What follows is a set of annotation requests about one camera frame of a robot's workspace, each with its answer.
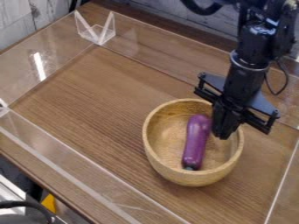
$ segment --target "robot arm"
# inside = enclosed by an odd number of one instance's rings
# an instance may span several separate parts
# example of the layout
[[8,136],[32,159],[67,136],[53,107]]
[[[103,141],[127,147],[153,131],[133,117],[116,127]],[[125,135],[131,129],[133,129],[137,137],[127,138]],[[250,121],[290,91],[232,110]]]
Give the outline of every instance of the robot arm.
[[[192,1],[181,2],[195,9]],[[211,13],[235,2],[219,0],[207,9]],[[263,96],[262,85],[270,63],[290,53],[295,43],[295,0],[243,0],[239,6],[238,49],[229,55],[228,77],[201,73],[195,88],[195,94],[212,103],[212,132],[220,139],[227,139],[242,123],[270,133],[279,111]]]

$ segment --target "bowl rim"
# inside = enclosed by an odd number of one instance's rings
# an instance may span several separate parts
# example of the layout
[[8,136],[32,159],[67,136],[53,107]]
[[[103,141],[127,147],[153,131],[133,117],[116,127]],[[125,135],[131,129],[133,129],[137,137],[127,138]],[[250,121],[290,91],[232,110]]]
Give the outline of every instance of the bowl rim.
[[181,174],[188,174],[192,176],[199,176],[199,175],[207,175],[207,174],[212,174],[212,173],[217,173],[223,170],[227,170],[233,164],[235,162],[239,160],[239,156],[242,154],[243,151],[243,146],[244,146],[244,134],[243,134],[243,129],[239,127],[238,128],[238,149],[236,152],[233,154],[233,156],[229,158],[229,160],[220,166],[217,166],[215,169],[209,169],[209,170],[204,170],[204,171],[187,171],[184,169],[179,169],[179,168],[172,168],[168,165],[164,164],[164,161],[157,157],[152,146],[148,142],[148,138],[147,138],[147,128],[148,128],[148,124],[151,122],[151,119],[153,117],[153,115],[156,114],[156,112],[159,110],[161,110],[161,108],[164,108],[165,106],[175,104],[177,102],[199,102],[199,103],[204,103],[207,105],[211,105],[211,103],[208,101],[204,101],[201,99],[192,99],[192,98],[185,98],[185,99],[176,99],[172,101],[168,101],[165,103],[163,103],[160,106],[157,106],[152,112],[148,114],[147,118],[144,119],[144,126],[143,126],[143,140],[144,140],[144,150],[149,152],[151,156],[153,157],[153,159],[156,160],[156,162],[165,167],[168,170],[172,170],[173,172],[179,172]]

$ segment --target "purple object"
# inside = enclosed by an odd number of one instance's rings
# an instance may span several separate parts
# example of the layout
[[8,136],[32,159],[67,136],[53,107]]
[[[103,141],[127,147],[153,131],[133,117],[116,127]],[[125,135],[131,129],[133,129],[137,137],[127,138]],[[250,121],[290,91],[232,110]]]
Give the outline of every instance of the purple object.
[[187,139],[181,156],[181,165],[185,170],[197,171],[201,168],[209,134],[211,119],[205,115],[193,115],[187,125]]

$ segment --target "wooden table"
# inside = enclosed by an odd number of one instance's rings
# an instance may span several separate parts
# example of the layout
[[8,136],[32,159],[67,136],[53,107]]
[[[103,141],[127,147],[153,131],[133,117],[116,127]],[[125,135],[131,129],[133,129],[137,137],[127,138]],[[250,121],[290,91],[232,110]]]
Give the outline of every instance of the wooden table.
[[[103,11],[95,3],[81,9],[89,20]],[[196,63],[195,71],[204,71],[207,60],[195,59],[196,53],[215,59],[212,72],[227,72],[225,52],[207,45],[193,50],[185,60]],[[171,61],[173,55],[164,58],[164,63]],[[298,80],[291,79],[291,87],[296,89],[298,86]],[[288,89],[287,94],[271,97],[274,104],[286,109],[286,124],[278,122],[270,136],[243,126],[244,153],[228,177],[215,185],[188,188],[164,180],[148,164],[141,126],[145,116],[163,102],[196,98],[192,90],[193,85],[108,49],[92,46],[17,101],[13,110],[189,223],[263,223],[298,141],[298,129],[290,127],[299,121],[295,91]],[[92,222],[111,221],[113,217],[111,223],[124,223],[89,194],[4,136],[1,153]],[[71,169],[81,177],[88,166],[69,161]],[[91,173],[88,180],[96,181],[95,176]],[[284,223],[294,223],[295,217],[283,213],[282,219]]]

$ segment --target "wooden bowl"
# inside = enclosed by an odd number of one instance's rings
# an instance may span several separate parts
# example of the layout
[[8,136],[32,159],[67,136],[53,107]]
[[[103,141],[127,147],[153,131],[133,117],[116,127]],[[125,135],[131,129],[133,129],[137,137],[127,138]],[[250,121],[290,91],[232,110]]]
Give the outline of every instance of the wooden bowl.
[[151,112],[143,127],[144,151],[149,163],[165,179],[181,186],[205,186],[223,179],[239,161],[244,144],[240,128],[228,140],[219,140],[209,135],[200,170],[184,170],[181,160],[187,122],[195,114],[211,116],[211,104],[207,101],[169,101]]

